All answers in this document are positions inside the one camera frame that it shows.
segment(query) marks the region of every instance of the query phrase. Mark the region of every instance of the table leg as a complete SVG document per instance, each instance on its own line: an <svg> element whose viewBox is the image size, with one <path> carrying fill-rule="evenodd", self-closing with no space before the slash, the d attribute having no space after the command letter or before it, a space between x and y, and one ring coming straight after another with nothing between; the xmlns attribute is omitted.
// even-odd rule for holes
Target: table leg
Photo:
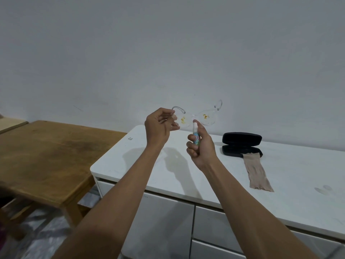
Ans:
<svg viewBox="0 0 345 259"><path fill-rule="evenodd" d="M66 220L71 228L75 228L83 219L76 202L70 202L67 206L62 207L61 210L63 211L63 214L65 215Z"/></svg>
<svg viewBox="0 0 345 259"><path fill-rule="evenodd" d="M21 240L25 236L25 232L20 229L19 225L12 222L4 211L0 208L0 222L3 224L3 226L7 229L8 234L12 236L16 240Z"/></svg>

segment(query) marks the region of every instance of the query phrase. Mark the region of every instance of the floor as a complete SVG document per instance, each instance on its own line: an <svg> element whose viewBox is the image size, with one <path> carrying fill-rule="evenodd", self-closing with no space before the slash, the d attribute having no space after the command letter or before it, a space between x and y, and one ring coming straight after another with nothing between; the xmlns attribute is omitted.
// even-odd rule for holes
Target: floor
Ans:
<svg viewBox="0 0 345 259"><path fill-rule="evenodd" d="M87 193L79 204L92 208L99 200L99 195ZM21 225L29 234L20 242L8 237L0 259L50 259L71 233L62 212L49 206L34 211Z"/></svg>

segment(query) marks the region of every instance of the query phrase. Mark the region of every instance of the white wall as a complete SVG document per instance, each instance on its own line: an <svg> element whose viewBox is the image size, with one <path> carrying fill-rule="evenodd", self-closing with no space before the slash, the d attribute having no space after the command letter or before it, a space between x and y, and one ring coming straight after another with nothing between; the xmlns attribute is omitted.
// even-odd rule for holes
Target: white wall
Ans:
<svg viewBox="0 0 345 259"><path fill-rule="evenodd" d="M129 131L221 98L213 134L345 150L344 25L345 0L0 0L0 112Z"/></svg>

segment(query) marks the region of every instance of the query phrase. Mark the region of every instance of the beige cloth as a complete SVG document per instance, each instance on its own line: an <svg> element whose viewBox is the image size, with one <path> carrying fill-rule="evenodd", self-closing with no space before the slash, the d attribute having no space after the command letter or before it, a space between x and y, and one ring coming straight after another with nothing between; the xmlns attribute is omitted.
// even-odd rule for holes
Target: beige cloth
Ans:
<svg viewBox="0 0 345 259"><path fill-rule="evenodd" d="M259 153L243 154L244 165L249 176L249 187L274 192L260 162Z"/></svg>

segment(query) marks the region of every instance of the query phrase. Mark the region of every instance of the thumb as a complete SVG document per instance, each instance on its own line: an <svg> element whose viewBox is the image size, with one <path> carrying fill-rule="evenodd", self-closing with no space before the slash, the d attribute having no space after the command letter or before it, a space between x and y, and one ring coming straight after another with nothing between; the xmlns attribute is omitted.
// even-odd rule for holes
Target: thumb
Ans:
<svg viewBox="0 0 345 259"><path fill-rule="evenodd" d="M177 120L177 116L176 115L171 115L164 122L164 125L167 126L167 127L170 127L175 122L175 120Z"/></svg>
<svg viewBox="0 0 345 259"><path fill-rule="evenodd" d="M198 120L193 120L193 122L196 122L198 124L198 134L201 137L205 137L208 135L208 132L206 131L205 127Z"/></svg>

